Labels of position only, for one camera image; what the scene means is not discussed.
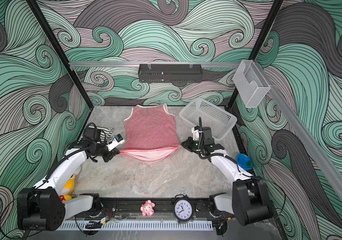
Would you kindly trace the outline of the black white striped tank top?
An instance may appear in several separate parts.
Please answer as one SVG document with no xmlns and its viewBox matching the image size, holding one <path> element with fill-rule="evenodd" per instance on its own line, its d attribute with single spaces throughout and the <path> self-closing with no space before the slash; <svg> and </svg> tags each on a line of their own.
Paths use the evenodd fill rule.
<svg viewBox="0 0 342 240">
<path fill-rule="evenodd" d="M 111 141 L 112 133 L 114 129 L 113 128 L 97 128 L 97 142 L 98 143 L 107 143 Z"/>
</svg>

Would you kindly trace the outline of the red white striped tank top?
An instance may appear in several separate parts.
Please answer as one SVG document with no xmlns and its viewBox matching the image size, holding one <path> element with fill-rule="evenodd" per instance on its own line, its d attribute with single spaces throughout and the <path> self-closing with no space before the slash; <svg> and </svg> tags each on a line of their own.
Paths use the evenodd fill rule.
<svg viewBox="0 0 342 240">
<path fill-rule="evenodd" d="M 181 147 L 176 116 L 167 104 L 132 108 L 124 120 L 125 145 L 122 156 L 153 163 L 166 159 Z"/>
</svg>

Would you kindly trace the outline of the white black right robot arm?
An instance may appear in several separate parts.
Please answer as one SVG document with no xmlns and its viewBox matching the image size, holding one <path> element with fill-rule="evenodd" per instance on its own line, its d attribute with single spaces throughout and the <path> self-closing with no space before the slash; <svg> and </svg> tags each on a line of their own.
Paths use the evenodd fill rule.
<svg viewBox="0 0 342 240">
<path fill-rule="evenodd" d="M 274 213 L 266 180 L 244 170 L 222 145 L 216 144 L 211 128 L 203 127 L 201 117 L 192 133 L 193 136 L 182 142 L 182 146 L 216 166 L 232 184 L 230 195 L 211 196 L 213 210 L 234 216 L 242 226 L 272 218 Z"/>
</svg>

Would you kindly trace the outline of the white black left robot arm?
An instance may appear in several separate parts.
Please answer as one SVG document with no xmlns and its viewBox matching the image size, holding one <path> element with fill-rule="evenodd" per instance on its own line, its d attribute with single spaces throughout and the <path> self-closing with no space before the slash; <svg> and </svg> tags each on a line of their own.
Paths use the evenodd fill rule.
<svg viewBox="0 0 342 240">
<path fill-rule="evenodd" d="M 94 123 L 83 130 L 80 140 L 74 142 L 66 154 L 48 174 L 31 188 L 22 189 L 17 196 L 17 224 L 20 230 L 55 231 L 61 224 L 80 213 L 100 215 L 99 194 L 82 194 L 70 200 L 61 200 L 67 182 L 87 160 L 102 157 L 105 162 L 120 153 L 118 146 L 124 138 L 113 136 Z"/>
</svg>

